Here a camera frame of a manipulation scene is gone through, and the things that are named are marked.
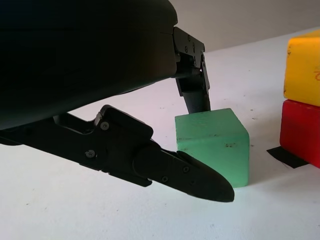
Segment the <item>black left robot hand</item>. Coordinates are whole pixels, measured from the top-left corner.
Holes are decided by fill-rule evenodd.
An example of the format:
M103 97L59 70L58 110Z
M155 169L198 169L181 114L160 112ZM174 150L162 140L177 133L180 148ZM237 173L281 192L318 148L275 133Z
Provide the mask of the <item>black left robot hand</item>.
M205 46L177 27L168 0L3 0L0 142L25 145L147 187L229 203L231 184L110 105L71 111L174 78L189 113L209 111Z

